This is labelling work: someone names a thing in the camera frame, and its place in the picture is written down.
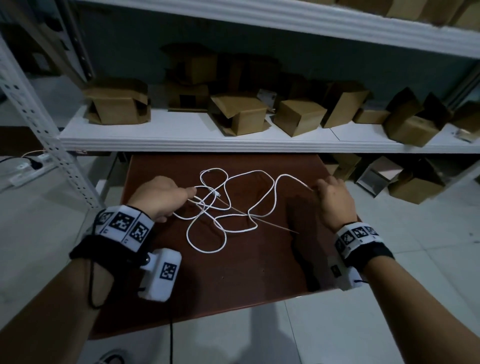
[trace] forearm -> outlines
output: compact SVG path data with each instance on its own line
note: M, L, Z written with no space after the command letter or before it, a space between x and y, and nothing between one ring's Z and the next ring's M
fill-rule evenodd
M71 261L0 331L0 363L74 364L99 310L88 305L90 262ZM113 277L95 264L93 300L102 304Z
M406 363L480 363L480 339L395 260L363 271Z

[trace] gray wall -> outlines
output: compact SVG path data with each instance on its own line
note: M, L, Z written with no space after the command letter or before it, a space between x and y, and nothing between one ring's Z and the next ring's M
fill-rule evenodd
M444 98L476 63L468 58L251 25L137 9L77 3L81 27L99 75L160 83L168 59L158 49L195 41L218 52L278 58L287 72L310 78L359 80L388 102L410 86L424 98Z

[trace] left hand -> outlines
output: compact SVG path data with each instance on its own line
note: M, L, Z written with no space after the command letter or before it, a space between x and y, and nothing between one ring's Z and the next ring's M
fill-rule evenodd
M180 188L173 179L157 176L142 184L127 205L142 210L155 222L166 222L168 216L196 193L195 187Z

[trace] power strip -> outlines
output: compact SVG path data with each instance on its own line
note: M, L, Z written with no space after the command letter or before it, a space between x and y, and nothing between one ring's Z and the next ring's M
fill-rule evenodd
M51 171L56 167L55 163L53 163L52 158L47 153L44 153L37 158L40 162L43 163L42 168L40 168L39 170L35 170L28 163L22 163L17 167L17 169L21 170L22 172L9 178L10 184L15 187L23 186L24 184L33 181L35 178L44 175L45 173Z

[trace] perforated metal upright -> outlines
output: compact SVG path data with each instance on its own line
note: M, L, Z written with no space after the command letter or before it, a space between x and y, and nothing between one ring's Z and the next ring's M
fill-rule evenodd
M105 207L95 187L84 175L76 157L71 155L58 140L60 132L57 126L1 36L0 87L43 147L52 156L67 181L88 206L90 208Z

